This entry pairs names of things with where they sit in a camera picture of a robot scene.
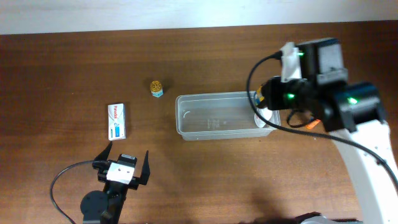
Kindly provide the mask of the orange tablet tube white cap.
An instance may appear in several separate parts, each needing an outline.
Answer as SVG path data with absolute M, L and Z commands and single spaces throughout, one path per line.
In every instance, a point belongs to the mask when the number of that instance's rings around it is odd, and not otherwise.
M 313 129 L 316 125 L 318 125 L 321 121 L 319 119 L 315 119 L 311 122 L 309 122 L 305 127 L 307 129 Z

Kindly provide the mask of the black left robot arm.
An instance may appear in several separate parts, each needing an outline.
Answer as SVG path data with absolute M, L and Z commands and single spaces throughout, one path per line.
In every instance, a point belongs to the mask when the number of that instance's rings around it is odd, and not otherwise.
M 109 160 L 112 148 L 110 142 L 93 160 L 98 180 L 104 183 L 103 190 L 87 193 L 80 204 L 83 223 L 118 223 L 128 190 L 137 190 L 146 185 L 150 177 L 149 154 L 146 153 L 139 177 L 134 176 L 137 158 L 120 154 L 118 159 Z

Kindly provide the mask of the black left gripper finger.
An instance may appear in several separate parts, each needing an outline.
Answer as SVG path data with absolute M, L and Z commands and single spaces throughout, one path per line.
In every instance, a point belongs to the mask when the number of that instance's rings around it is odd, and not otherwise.
M 139 178 L 139 183 L 141 185 L 147 185 L 149 177 L 150 177 L 149 151 L 146 151 L 144 163 L 142 165 L 141 175 Z
M 105 149 L 94 158 L 94 161 L 107 161 L 112 145 L 113 142 L 110 141 L 109 144 L 105 147 Z

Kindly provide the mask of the white dropper bottle clear cap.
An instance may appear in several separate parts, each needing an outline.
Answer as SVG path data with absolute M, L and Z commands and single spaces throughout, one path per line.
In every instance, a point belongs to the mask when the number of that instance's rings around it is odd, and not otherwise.
M 256 111 L 267 121 L 270 121 L 272 118 L 272 111 L 268 108 L 257 108 Z M 266 126 L 266 123 L 257 114 L 254 114 L 254 122 L 258 128 L 264 128 Z

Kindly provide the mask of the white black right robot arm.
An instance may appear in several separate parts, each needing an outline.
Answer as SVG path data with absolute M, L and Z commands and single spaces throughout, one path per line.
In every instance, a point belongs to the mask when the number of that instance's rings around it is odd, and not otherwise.
M 397 163 L 378 89 L 348 83 L 338 39 L 286 43 L 272 58 L 282 72 L 257 90 L 254 104 L 308 111 L 344 160 L 364 223 L 397 222 Z

